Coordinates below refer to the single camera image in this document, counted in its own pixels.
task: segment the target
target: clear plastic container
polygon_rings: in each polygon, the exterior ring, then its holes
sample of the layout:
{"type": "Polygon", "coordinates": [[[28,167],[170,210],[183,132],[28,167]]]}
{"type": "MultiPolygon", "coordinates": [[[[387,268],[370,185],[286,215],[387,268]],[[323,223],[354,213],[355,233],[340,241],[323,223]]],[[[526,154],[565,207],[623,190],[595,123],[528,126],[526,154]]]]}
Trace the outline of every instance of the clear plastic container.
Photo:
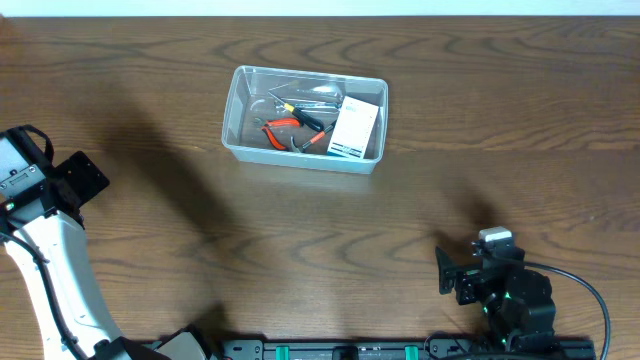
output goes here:
{"type": "MultiPolygon", "coordinates": [[[[233,74],[227,98],[222,143],[240,161],[370,174],[384,151],[388,94],[387,83],[381,79],[240,66],[233,74]],[[305,111],[325,126],[338,118],[339,110],[319,102],[342,103],[345,96],[350,96],[379,106],[364,159],[327,156],[331,133],[311,145],[305,153],[275,150],[255,119],[275,120],[292,115],[268,94],[269,91],[290,104],[319,106],[305,111]]],[[[271,130],[280,143],[288,147],[292,135],[296,145],[302,146],[316,134],[308,126],[271,130]]]]}

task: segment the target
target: wood grain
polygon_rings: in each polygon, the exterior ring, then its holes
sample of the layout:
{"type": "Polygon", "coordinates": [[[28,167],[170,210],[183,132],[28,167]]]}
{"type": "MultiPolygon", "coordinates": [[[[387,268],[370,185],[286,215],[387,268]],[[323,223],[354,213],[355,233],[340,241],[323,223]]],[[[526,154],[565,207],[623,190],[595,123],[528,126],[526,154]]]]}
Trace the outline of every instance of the wood grain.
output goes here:
{"type": "MultiPolygon", "coordinates": [[[[426,337],[482,326],[437,291],[436,244],[505,225],[534,261],[592,282],[611,359],[640,353],[637,18],[9,19],[0,127],[112,185],[83,208],[104,297],[130,338],[195,321],[280,338],[426,337]],[[380,77],[369,176],[238,163],[221,144],[241,64],[380,77]]],[[[556,330],[603,339],[596,301],[552,278],[556,330]]],[[[0,359],[42,357],[0,257],[0,359]]]]}

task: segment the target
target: screwdriver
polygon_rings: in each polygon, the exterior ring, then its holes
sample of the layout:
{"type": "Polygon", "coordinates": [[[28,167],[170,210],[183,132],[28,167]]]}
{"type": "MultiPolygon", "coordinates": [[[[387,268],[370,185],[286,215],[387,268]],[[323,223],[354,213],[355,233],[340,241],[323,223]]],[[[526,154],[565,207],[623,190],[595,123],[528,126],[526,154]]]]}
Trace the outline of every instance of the screwdriver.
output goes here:
{"type": "Polygon", "coordinates": [[[332,122],[329,126],[327,126],[322,132],[317,133],[316,136],[312,137],[311,140],[304,143],[304,145],[297,147],[296,142],[293,140],[293,135],[291,136],[291,149],[293,152],[305,152],[307,148],[313,144],[315,144],[318,140],[322,139],[325,135],[331,132],[333,128],[336,126],[338,120],[332,122]]]}
{"type": "Polygon", "coordinates": [[[269,91],[268,93],[269,95],[273,96],[276,100],[281,102],[282,106],[284,106],[285,109],[287,109],[291,114],[293,114],[293,116],[295,116],[298,120],[302,121],[305,125],[307,125],[311,130],[317,131],[317,132],[324,130],[324,124],[320,120],[314,119],[310,115],[305,114],[302,110],[298,109],[297,107],[277,97],[271,91],[269,91]]]}

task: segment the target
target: pliers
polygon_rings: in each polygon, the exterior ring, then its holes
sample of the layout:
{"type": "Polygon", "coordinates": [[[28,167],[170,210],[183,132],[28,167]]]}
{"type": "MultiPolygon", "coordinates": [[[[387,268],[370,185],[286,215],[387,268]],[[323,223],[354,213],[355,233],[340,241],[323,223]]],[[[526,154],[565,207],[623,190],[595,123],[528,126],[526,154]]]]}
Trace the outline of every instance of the pliers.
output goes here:
{"type": "Polygon", "coordinates": [[[280,151],[289,151],[289,148],[285,145],[282,145],[282,143],[280,143],[278,141],[278,139],[276,138],[276,136],[273,134],[273,131],[271,131],[272,127],[282,127],[282,126],[297,126],[297,127],[302,127],[302,122],[298,119],[295,118],[284,118],[284,119],[278,119],[278,120],[262,120],[261,118],[255,118],[254,121],[259,125],[262,126],[260,128],[260,130],[262,130],[263,133],[265,133],[267,135],[267,139],[269,139],[269,142],[271,143],[271,146],[273,146],[276,150],[280,150],[280,151]]]}

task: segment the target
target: metal tool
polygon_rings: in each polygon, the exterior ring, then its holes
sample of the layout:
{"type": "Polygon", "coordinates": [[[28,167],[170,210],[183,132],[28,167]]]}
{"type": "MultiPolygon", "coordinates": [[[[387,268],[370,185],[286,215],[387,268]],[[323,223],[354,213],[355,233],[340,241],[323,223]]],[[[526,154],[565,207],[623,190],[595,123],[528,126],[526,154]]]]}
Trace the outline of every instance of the metal tool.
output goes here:
{"type": "Polygon", "coordinates": [[[289,148],[286,145],[283,145],[282,143],[280,143],[280,141],[278,141],[278,138],[276,138],[273,131],[271,131],[271,128],[282,127],[282,126],[302,127],[302,122],[294,118],[284,118],[284,119],[278,119],[278,120],[263,120],[257,117],[254,119],[254,122],[259,126],[262,126],[260,130],[262,130],[262,132],[265,133],[265,135],[267,135],[267,139],[269,139],[271,146],[273,146],[276,150],[280,150],[280,151],[289,151],[289,148]]]}
{"type": "Polygon", "coordinates": [[[331,108],[331,109],[340,109],[342,103],[337,102],[312,102],[312,103],[304,103],[304,104],[293,104],[294,107],[298,109],[315,109],[315,108],[331,108]]]}
{"type": "Polygon", "coordinates": [[[322,139],[325,135],[330,133],[331,130],[333,130],[333,128],[336,127],[336,122],[338,122],[338,120],[332,122],[322,132],[317,133],[316,136],[312,137],[311,140],[307,141],[306,143],[304,143],[304,145],[302,145],[300,147],[296,146],[296,142],[293,139],[293,135],[292,135],[291,136],[291,151],[299,152],[299,153],[305,152],[309,146],[315,144],[316,142],[318,142],[318,140],[322,139]]]}
{"type": "Polygon", "coordinates": [[[291,112],[291,114],[293,114],[293,116],[295,116],[298,120],[302,121],[305,125],[307,125],[311,130],[314,131],[322,131],[324,130],[324,124],[322,123],[322,121],[313,118],[312,116],[305,114],[302,110],[296,108],[295,106],[289,104],[288,102],[282,100],[281,98],[279,98],[278,96],[276,96],[274,93],[272,93],[271,91],[268,92],[269,95],[273,96],[276,100],[278,100],[280,103],[282,103],[282,106],[284,106],[285,109],[287,109],[289,112],[291,112]]]}

